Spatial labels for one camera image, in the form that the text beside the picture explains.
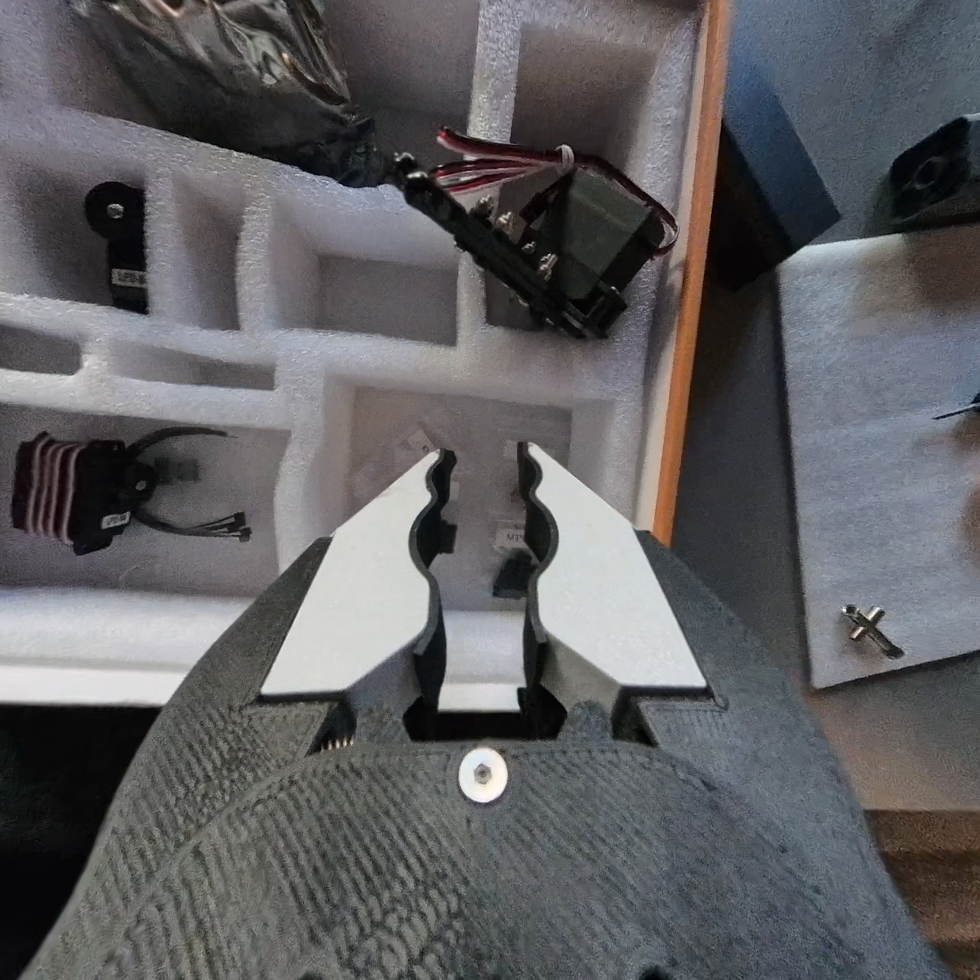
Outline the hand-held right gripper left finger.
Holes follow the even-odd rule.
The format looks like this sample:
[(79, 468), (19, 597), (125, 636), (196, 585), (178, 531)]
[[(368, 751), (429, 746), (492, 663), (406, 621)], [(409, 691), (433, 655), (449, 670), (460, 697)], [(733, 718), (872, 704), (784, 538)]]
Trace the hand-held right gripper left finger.
[(261, 687), (266, 702), (437, 704), (447, 641), (430, 567), (456, 456), (428, 453), (343, 523)]

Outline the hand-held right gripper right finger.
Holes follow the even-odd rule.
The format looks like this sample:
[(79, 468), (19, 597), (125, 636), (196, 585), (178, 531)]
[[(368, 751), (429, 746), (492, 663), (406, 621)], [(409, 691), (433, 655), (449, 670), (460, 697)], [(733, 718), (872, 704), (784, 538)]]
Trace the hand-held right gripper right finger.
[(618, 713), (633, 697), (706, 695), (706, 678), (633, 524), (532, 442), (518, 446), (527, 696)]

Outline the white foam tray insert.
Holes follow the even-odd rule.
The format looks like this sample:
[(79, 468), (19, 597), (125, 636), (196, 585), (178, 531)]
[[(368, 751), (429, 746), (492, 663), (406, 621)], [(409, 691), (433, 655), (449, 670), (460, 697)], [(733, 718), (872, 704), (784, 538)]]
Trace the white foam tray insert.
[[(326, 3), (388, 150), (432, 164), (442, 126), (570, 144), (681, 224), (705, 2)], [(106, 181), (145, 192), (147, 314), (112, 305), (83, 206)], [(306, 546), (433, 448), (532, 440), (651, 528), (672, 253), (608, 339), (524, 332), (394, 188), (175, 134), (67, 2), (2, 2), (2, 703), (164, 703)], [(199, 466), (160, 489), (159, 514), (242, 510), (249, 543), (136, 526), (75, 557), (11, 527), (21, 441), (180, 424), (230, 437), (149, 454)], [(518, 608), (448, 607), (457, 677), (518, 683)]]

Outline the dark desk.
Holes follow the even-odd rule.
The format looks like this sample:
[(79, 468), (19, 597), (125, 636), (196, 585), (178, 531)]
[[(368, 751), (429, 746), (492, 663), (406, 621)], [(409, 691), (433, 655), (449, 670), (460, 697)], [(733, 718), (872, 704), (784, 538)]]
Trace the dark desk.
[[(736, 2), (734, 37), (768, 75), (842, 217), (887, 227), (900, 150), (978, 109), (977, 2)], [(802, 687), (789, 427), (775, 276), (705, 287), (674, 545)], [(978, 657), (808, 696), (864, 792), (897, 884), (941, 945), (978, 938)], [(3, 967), (61, 911), (150, 708), (2, 708)]]

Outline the white sheet with blue print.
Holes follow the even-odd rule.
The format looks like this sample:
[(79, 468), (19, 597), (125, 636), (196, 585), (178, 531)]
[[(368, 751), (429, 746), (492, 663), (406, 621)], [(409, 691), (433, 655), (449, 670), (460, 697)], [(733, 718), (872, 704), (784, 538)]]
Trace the white sheet with blue print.
[(978, 651), (978, 414), (933, 421), (978, 393), (978, 226), (808, 247), (778, 286), (814, 687)]

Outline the black servo motor assembly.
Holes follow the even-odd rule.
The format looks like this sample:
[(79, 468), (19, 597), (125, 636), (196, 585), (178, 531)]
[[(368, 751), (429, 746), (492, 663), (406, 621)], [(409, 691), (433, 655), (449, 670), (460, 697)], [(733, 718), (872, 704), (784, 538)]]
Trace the black servo motor assembly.
[(668, 208), (601, 157), (448, 127), (437, 143), (460, 159), (424, 169), (399, 153), (386, 181), (506, 287), (538, 328), (606, 338), (626, 310), (624, 290), (678, 240)]

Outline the black servo horn part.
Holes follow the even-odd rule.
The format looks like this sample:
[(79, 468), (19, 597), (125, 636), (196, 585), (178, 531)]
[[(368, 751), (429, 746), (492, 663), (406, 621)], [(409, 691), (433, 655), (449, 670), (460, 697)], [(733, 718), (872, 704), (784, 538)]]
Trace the black servo horn part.
[(116, 309), (147, 314), (149, 281), (145, 252), (145, 192), (120, 181), (87, 192), (84, 214), (106, 244), (106, 282)]

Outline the dark blue box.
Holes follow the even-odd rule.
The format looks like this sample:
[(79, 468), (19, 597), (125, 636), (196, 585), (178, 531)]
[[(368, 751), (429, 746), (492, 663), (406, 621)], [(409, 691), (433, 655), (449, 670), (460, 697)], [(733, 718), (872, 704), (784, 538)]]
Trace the dark blue box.
[(813, 159), (752, 60), (729, 67), (707, 258), (731, 292), (809, 246), (840, 218)]

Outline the black plastic bag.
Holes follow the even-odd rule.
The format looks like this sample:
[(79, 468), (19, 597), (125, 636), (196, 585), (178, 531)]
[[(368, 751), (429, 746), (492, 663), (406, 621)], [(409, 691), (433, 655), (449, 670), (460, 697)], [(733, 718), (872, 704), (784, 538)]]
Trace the black plastic bag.
[(165, 129), (346, 187), (388, 181), (391, 155), (354, 100), (326, 2), (67, 6)]

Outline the black plastic part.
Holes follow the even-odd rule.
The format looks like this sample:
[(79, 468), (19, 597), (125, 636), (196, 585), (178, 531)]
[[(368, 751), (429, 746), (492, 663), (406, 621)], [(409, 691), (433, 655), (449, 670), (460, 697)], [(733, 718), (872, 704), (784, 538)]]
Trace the black plastic part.
[(979, 220), (979, 114), (958, 116), (904, 150), (880, 182), (868, 233), (907, 233)]

